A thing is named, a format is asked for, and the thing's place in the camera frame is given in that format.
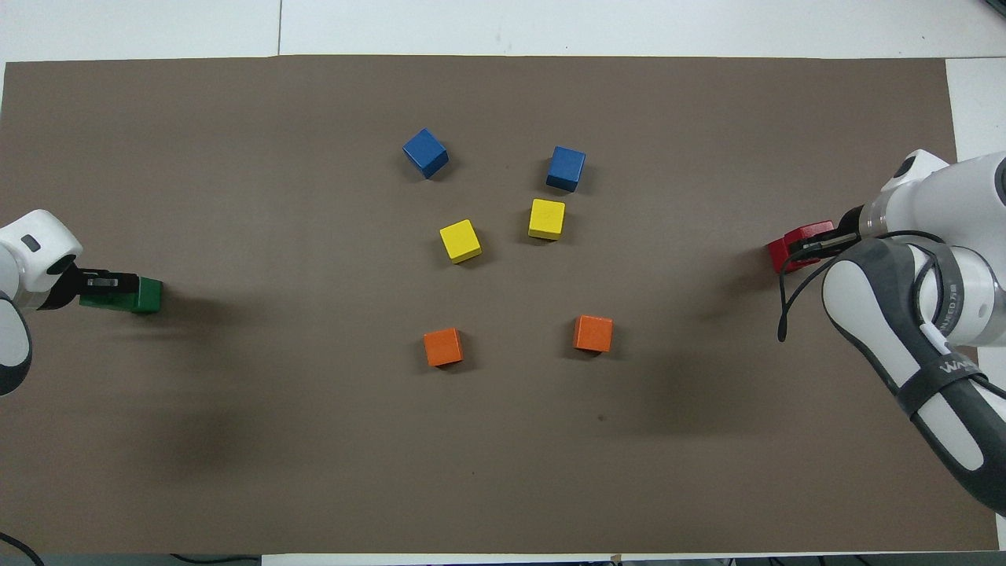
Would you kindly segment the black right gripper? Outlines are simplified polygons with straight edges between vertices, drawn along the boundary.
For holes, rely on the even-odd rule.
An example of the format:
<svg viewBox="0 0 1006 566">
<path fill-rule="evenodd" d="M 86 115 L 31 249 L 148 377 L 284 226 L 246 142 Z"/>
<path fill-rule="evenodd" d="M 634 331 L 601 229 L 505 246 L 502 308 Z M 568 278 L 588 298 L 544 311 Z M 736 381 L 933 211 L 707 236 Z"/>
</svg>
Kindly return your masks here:
<svg viewBox="0 0 1006 566">
<path fill-rule="evenodd" d="M 838 222 L 838 233 L 819 233 L 790 244 L 790 258 L 793 260 L 821 260 L 834 257 L 858 243 L 860 239 L 860 215 L 863 207 L 846 211 Z"/>
</svg>

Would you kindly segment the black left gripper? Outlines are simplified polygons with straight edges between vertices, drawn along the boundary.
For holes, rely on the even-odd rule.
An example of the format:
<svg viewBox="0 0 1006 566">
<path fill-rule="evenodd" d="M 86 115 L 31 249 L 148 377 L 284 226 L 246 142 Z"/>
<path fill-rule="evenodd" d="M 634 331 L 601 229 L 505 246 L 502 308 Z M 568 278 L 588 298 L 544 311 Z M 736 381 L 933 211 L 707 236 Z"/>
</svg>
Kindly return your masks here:
<svg viewBox="0 0 1006 566">
<path fill-rule="evenodd" d="M 79 296 L 83 284 L 87 287 L 138 287 L 139 276 L 111 271 L 82 272 L 78 265 L 72 263 L 47 291 L 37 308 L 40 311 L 57 311 Z M 86 288 L 80 294 L 80 304 L 133 304 L 135 300 L 136 291 L 122 288 Z"/>
</svg>

